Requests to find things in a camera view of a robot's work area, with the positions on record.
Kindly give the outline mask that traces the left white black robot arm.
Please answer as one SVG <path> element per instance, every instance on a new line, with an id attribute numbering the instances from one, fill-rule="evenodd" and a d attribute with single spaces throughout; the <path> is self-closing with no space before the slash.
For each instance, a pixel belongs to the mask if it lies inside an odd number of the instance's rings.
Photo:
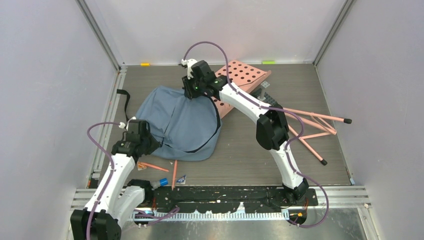
<path id="1" fill-rule="evenodd" d="M 154 188 L 150 181 L 133 179 L 128 186 L 125 182 L 138 159 L 152 154 L 160 144 L 146 120 L 131 119 L 120 126 L 125 129 L 123 137 L 106 153 L 109 165 L 95 193 L 82 209 L 75 209 L 70 216 L 75 240 L 119 240 L 134 210 L 153 202 Z"/>

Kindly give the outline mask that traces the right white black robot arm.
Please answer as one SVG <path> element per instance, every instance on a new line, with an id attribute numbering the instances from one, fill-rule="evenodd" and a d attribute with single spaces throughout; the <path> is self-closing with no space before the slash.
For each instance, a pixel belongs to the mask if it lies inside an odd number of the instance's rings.
<path id="1" fill-rule="evenodd" d="M 289 126 L 284 110 L 278 104 L 270 105 L 251 96 L 236 84 L 237 80 L 259 83 L 266 73 L 237 60 L 218 73 L 204 60 L 183 59 L 181 66 L 187 70 L 182 78 L 185 97 L 210 97 L 238 109 L 255 123 L 256 141 L 270 152 L 280 171 L 283 198 L 291 205 L 299 205 L 306 197 L 309 184 L 288 145 Z"/>

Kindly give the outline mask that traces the orange pencil short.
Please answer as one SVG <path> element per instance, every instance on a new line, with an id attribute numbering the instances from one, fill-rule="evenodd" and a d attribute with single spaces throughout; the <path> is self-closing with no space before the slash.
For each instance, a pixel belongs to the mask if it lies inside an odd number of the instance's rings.
<path id="1" fill-rule="evenodd" d="M 159 170 L 159 171 L 169 172 L 168 169 L 162 168 L 162 167 L 154 165 L 154 164 L 150 164 L 150 163 L 146 163 L 146 162 L 141 162 L 141 163 L 144 163 L 147 166 L 147 168 L 153 168 L 153 169 L 156 169 L 156 170 Z"/>

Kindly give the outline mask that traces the blue fabric backpack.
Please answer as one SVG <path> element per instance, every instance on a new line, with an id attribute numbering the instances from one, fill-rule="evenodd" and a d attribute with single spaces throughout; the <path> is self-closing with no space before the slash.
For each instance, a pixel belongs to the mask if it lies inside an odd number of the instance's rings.
<path id="1" fill-rule="evenodd" d="M 135 119 L 146 120 L 160 146 L 156 157 L 197 162 L 214 152 L 222 121 L 214 101 L 207 96 L 189 99 L 184 90 L 155 88 L 141 104 Z"/>

